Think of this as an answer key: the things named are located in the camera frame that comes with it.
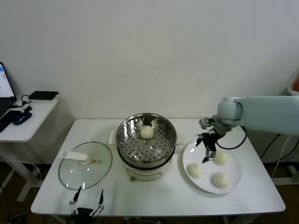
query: computer mouse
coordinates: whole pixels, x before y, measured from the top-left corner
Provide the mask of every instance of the computer mouse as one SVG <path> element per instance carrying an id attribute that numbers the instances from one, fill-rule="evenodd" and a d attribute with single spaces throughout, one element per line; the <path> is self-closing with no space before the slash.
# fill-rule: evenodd
<path id="1" fill-rule="evenodd" d="M 32 117 L 32 113 L 30 112 L 23 112 L 20 113 L 14 120 L 13 124 L 14 125 L 21 125 L 23 124 L 26 120 Z"/>

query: glass lid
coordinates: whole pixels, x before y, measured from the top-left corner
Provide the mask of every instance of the glass lid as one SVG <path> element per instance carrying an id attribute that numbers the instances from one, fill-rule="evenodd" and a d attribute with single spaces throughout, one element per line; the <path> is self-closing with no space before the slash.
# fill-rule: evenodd
<path id="1" fill-rule="evenodd" d="M 112 164 L 112 154 L 108 146 L 92 141 L 82 143 L 72 151 L 87 154 L 88 161 L 72 159 L 61 161 L 58 176 L 66 188 L 78 190 L 82 186 L 84 190 L 104 179 Z"/>

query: laptop screen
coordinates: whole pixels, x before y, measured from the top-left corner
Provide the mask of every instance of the laptop screen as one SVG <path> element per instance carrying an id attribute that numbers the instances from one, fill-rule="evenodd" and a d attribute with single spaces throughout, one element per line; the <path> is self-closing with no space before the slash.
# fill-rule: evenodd
<path id="1" fill-rule="evenodd" d="M 9 84 L 2 64 L 0 64 L 0 98 L 10 97 L 14 97 L 14 92 Z"/>

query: white table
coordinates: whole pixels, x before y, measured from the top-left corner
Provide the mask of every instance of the white table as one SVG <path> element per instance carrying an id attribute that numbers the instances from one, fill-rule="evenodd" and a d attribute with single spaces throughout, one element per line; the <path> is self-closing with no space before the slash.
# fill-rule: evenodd
<path id="1" fill-rule="evenodd" d="M 25 200 L 27 193 L 32 187 L 40 187 L 42 182 L 36 178 L 36 175 L 38 174 L 36 169 L 31 173 L 22 163 L 18 162 L 18 159 L 9 149 L 8 142 L 17 143 L 29 141 L 43 121 L 47 118 L 49 113 L 53 110 L 57 102 L 58 99 L 55 98 L 52 101 L 45 101 L 45 103 L 31 103 L 30 106 L 32 107 L 32 111 L 30 112 L 32 113 L 32 117 L 29 120 L 19 126 L 10 124 L 0 133 L 0 142 L 2 142 L 0 157 L 12 167 L 12 171 L 3 182 L 3 187 L 7 185 L 14 171 L 19 173 L 26 180 L 26 184 L 17 198 L 17 201 L 19 202 Z"/>
<path id="2" fill-rule="evenodd" d="M 88 141 L 108 144 L 111 131 L 121 119 L 80 119 L 73 124 L 60 150 L 72 150 Z M 77 206 L 95 208 L 104 189 L 104 210 L 100 216 L 222 216 L 245 215 L 285 210 L 285 204 L 247 139 L 234 156 L 239 160 L 242 179 L 231 193 L 215 195 L 194 185 L 181 167 L 181 151 L 202 130 L 196 119 L 170 119 L 184 145 L 176 150 L 171 169 L 151 182 L 131 182 L 123 168 L 115 145 L 110 145 L 113 163 L 107 176 L 97 185 L 81 191 Z M 240 143 L 244 133 L 237 127 L 220 140 L 223 146 Z M 58 179 L 61 158 L 56 157 L 32 206 L 31 211 L 43 215 L 67 215 L 72 212 L 69 201 L 76 191 L 65 188 Z"/>

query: floor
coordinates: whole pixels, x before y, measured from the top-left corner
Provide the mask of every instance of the floor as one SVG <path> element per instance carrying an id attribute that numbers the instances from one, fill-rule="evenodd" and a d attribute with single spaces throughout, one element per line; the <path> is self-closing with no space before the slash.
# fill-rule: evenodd
<path id="1" fill-rule="evenodd" d="M 269 173 L 273 172 L 274 167 L 267 167 Z M 47 175 L 49 167 L 42 166 L 41 173 L 43 178 Z M 2 183 L 8 173 L 10 172 L 10 167 L 6 164 L 0 164 L 0 182 Z M 283 166 L 279 166 L 276 172 L 275 177 L 286 177 L 289 173 Z M 24 202 L 17 202 L 16 198 L 22 189 L 25 181 L 15 173 L 5 187 L 5 191 L 8 196 L 9 202 L 9 215 L 10 217 L 15 214 L 19 214 L 20 211 L 26 211 L 30 209 L 30 206 L 38 192 L 38 189 L 32 189 L 29 192 L 26 200 Z M 297 224 L 299 220 L 299 186 L 278 186 L 277 187 L 280 195 L 282 196 L 285 204 L 286 210 L 282 213 L 276 214 L 266 214 L 260 216 L 258 219 L 254 221 L 254 224 Z M 0 195 L 0 224 L 2 224 L 7 218 L 7 205 L 5 200 L 5 194 L 2 193 Z M 193 217 L 191 220 L 189 218 L 143 218 L 144 220 L 150 221 L 158 221 L 160 220 L 162 224 L 180 224 L 180 223 L 188 223 L 188 224 L 222 224 L 222 217 Z M 31 213 L 31 211 L 27 211 L 23 216 L 20 216 L 16 219 L 11 220 L 12 224 L 58 224 L 57 221 L 53 221 L 49 216 L 40 216 Z M 127 223 L 122 218 L 98 218 L 94 221 L 94 223 L 98 224 L 122 224 Z M 147 224 L 150 222 L 143 222 L 137 219 L 128 220 L 129 224 Z"/>

